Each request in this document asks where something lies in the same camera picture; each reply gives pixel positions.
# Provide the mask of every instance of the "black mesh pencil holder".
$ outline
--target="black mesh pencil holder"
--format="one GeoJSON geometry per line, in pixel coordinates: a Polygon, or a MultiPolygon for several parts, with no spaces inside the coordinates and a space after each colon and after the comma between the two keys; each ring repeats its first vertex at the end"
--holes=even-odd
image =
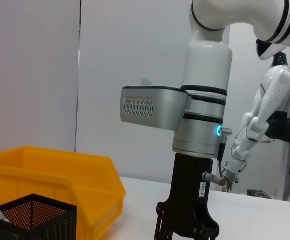
{"type": "Polygon", "coordinates": [[[0,205],[0,240],[75,240],[77,207],[32,194],[0,205]]]}

